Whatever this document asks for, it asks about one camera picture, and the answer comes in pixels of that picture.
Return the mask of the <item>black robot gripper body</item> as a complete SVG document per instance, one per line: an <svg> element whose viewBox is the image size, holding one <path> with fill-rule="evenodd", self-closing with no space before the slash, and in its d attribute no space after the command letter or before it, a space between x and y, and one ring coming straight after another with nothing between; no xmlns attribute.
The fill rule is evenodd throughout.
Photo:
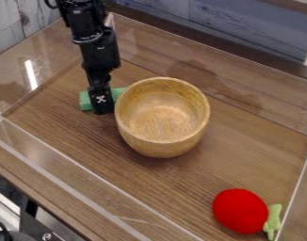
<svg viewBox="0 0 307 241"><path fill-rule="evenodd" d="M73 43L81 52L81 68L89 84L104 84L108 82L109 72L120 66L120 51L113 28L104 27L88 37L73 37Z"/></svg>

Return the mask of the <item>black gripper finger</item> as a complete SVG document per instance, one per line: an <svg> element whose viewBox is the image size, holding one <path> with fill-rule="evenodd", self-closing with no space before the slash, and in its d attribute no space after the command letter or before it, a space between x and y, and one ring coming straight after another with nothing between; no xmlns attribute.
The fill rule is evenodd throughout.
<svg viewBox="0 0 307 241"><path fill-rule="evenodd" d="M93 83L88 88L91 105L96 114L108 114L113 112L115 101L112 90L107 83Z"/></svg>

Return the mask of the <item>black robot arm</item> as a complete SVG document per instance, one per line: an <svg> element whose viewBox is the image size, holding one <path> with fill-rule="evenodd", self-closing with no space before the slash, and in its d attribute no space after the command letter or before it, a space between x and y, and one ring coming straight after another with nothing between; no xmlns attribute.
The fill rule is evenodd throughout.
<svg viewBox="0 0 307 241"><path fill-rule="evenodd" d="M65 26L71 29L72 42L81 53L81 68L89 87L88 96L96 114L112 113L115 101L111 90L111 71L120 66L116 32L104 21L107 17L101 0L44 0L57 9Z"/></svg>

